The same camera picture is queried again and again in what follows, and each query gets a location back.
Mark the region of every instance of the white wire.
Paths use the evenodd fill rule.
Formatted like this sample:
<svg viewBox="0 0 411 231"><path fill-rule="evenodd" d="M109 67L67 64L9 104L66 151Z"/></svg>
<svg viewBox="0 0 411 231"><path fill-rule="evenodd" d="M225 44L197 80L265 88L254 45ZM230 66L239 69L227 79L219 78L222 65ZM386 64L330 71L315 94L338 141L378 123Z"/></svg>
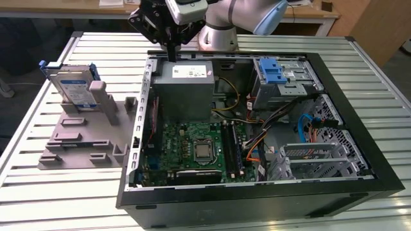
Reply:
<svg viewBox="0 0 411 231"><path fill-rule="evenodd" d="M226 120L235 120L235 121L241 121L243 123L247 123L247 124L257 124L257 122L250 122L250 121L246 121L246 120L242 120L242 119L230 119L230 118L226 118L223 117L219 113L215 113L221 118L226 119Z"/></svg>

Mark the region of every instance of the aluminum table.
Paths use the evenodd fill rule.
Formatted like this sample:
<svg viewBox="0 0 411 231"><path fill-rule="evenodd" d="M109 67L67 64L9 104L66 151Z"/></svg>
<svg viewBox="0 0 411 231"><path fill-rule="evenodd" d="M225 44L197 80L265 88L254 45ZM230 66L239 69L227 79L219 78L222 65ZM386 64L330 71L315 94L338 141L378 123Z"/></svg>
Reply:
<svg viewBox="0 0 411 231"><path fill-rule="evenodd" d="M147 50L138 33L77 33L59 61L97 64L115 99L138 96ZM239 36L243 51L317 52L404 181L406 190L331 218L187 227L171 230L265 231L411 229L411 104L357 42L346 38ZM183 49L195 50L197 41ZM38 170L38 160L63 111L49 81L0 158L0 230L143 230L115 208L121 168Z"/></svg>

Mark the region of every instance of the floor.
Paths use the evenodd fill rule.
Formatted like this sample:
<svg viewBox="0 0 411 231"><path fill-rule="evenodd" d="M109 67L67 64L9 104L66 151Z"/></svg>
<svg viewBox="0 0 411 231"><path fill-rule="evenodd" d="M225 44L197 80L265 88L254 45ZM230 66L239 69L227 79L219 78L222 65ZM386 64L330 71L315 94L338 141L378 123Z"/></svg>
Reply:
<svg viewBox="0 0 411 231"><path fill-rule="evenodd" d="M59 27L53 19L34 19L33 22L42 39L42 44L27 49L33 57L31 62L38 63L41 60L55 61L69 41L71 31ZM133 32L133 29L119 23L118 20L74 20L74 27L79 31L90 32ZM27 66L27 60L21 60L21 62L21 64L17 62L17 68L19 68L21 65ZM384 71L409 100L411 100L411 56L398 51L385 65ZM0 78L7 83L18 84L11 85L17 92L14 98L7 99L0 96L2 154L41 90L42 83L45 82L45 75L37 67L31 72L19 76L13 76L0 68Z"/></svg>

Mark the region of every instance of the sticker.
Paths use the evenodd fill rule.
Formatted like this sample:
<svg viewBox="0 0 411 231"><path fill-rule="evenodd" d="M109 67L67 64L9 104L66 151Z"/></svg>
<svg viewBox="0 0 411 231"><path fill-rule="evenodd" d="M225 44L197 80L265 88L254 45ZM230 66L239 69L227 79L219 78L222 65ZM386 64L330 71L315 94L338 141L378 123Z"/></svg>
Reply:
<svg viewBox="0 0 411 231"><path fill-rule="evenodd" d="M247 109L253 111L253 102L247 102Z"/></svg>
<svg viewBox="0 0 411 231"><path fill-rule="evenodd" d="M207 68L206 66L174 66L173 67L174 78L206 78Z"/></svg>
<svg viewBox="0 0 411 231"><path fill-rule="evenodd" d="M266 169L262 165L258 166L258 171L261 172L263 176L266 175Z"/></svg>
<svg viewBox="0 0 411 231"><path fill-rule="evenodd" d="M294 71L285 71L283 74L286 77L295 77Z"/></svg>
<svg viewBox="0 0 411 231"><path fill-rule="evenodd" d="M77 106L85 109L97 107L97 100L85 80L62 80L61 83L65 93Z"/></svg>

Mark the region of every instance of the orange wire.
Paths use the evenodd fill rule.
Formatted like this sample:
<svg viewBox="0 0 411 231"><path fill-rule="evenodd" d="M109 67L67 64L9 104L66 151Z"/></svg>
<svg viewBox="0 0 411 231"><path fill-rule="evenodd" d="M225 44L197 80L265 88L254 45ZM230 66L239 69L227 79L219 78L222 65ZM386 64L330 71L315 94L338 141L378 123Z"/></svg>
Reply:
<svg viewBox="0 0 411 231"><path fill-rule="evenodd" d="M310 128L309 128L309 136L310 136L310 143L313 143L313 126L310 125Z"/></svg>
<svg viewBox="0 0 411 231"><path fill-rule="evenodd" d="M317 142L317 130L318 129L314 130L314 142Z"/></svg>
<svg viewBox="0 0 411 231"><path fill-rule="evenodd" d="M253 150L257 148L258 144L262 142L262 140L266 138L266 136L267 136L267 133L263 135L263 137L258 140L258 142L255 143L255 145L254 145L253 148L250 149L249 155L247 155L247 157L246 157L246 160L259 161L259 159L257 159L257 158L250 158L250 156L251 156Z"/></svg>

